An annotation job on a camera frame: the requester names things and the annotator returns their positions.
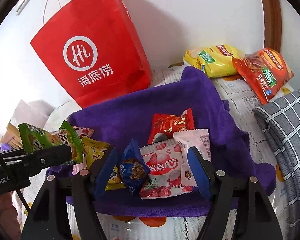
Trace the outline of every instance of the blue gripper pad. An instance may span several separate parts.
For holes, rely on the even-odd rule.
[[[212,193],[210,191],[210,179],[207,176],[203,166],[201,165],[198,157],[196,156],[194,149],[195,147],[191,147],[188,150],[188,163],[191,168],[191,171],[193,173],[195,182],[198,185],[198,189],[200,194],[208,201],[211,201],[212,199]]]
[[[96,199],[98,199],[100,195],[104,193],[109,178],[111,177],[112,171],[117,161],[118,161],[117,150],[115,147],[113,147],[112,151],[110,152],[106,162],[104,163],[103,167],[101,168],[95,180],[95,188],[93,191],[93,196]]]

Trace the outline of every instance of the red snack wrapper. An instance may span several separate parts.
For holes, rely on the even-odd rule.
[[[154,114],[148,144],[165,141],[173,137],[174,132],[193,130],[194,121],[191,108],[181,116],[170,114]]]
[[[181,184],[181,147],[175,139],[140,148],[150,169],[149,179],[140,190],[142,199],[164,198],[192,192],[191,186]]]
[[[237,72],[243,76],[264,105],[280,88],[293,78],[293,72],[280,53],[265,48],[246,55],[244,59],[232,58]]]

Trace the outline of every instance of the red paper bag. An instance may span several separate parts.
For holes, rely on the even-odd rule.
[[[82,108],[151,82],[148,60],[122,0],[72,0],[31,45]]]

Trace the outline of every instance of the green snack wrapper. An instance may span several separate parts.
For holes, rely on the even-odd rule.
[[[72,157],[71,160],[62,163],[62,165],[74,165],[83,162],[82,141],[67,121],[63,121],[60,130],[54,132],[47,132],[27,123],[18,126],[23,148],[27,154],[65,144],[71,147]]]

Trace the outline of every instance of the strawberry image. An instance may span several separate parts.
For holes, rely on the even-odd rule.
[[[191,186],[184,186],[182,188],[182,192],[192,192],[192,187]]]
[[[176,144],[173,150],[174,150],[176,153],[181,153],[181,147],[180,147],[180,145]]]
[[[151,156],[150,160],[146,163],[148,166],[165,163],[170,160],[170,156],[165,153],[155,153]]]
[[[161,143],[159,145],[156,145],[156,148],[158,151],[163,150],[167,146],[167,143]]]
[[[89,134],[89,130],[87,128],[82,128],[82,133],[83,134]]]
[[[170,187],[162,186],[159,189],[158,197],[167,197],[171,195]]]
[[[140,190],[140,197],[158,197],[158,190],[159,188],[152,188],[152,189],[148,189],[148,190]]]

